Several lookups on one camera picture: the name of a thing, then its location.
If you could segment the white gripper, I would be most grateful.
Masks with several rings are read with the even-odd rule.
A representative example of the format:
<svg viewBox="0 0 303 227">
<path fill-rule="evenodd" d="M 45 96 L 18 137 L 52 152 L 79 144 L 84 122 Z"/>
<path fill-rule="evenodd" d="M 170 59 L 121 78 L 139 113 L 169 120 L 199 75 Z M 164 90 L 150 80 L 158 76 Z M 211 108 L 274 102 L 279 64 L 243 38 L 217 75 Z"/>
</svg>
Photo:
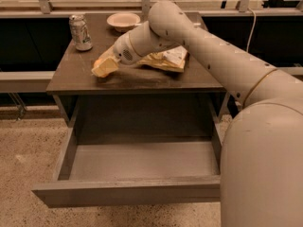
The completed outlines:
<svg viewBox="0 0 303 227">
<path fill-rule="evenodd" d="M 113 59 L 116 56 L 123 64 L 134 64 L 141 59 L 131 44 L 130 33 L 124 33 L 99 57 L 102 59 L 101 65 L 92 68 L 92 73 L 99 78 L 106 78 L 118 69 L 118 62 Z"/>
</svg>

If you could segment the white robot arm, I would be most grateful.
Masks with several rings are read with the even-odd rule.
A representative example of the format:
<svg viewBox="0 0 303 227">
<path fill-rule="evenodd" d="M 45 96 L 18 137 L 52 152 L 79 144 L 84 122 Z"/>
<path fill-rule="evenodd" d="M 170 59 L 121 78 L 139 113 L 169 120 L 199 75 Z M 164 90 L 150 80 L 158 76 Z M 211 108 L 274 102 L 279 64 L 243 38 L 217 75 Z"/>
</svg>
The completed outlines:
<svg viewBox="0 0 303 227">
<path fill-rule="evenodd" d="M 242 106 L 221 154 L 222 227 L 303 227 L 303 82 L 195 26 L 174 3 L 119 37 L 97 77 L 181 45 Z"/>
</svg>

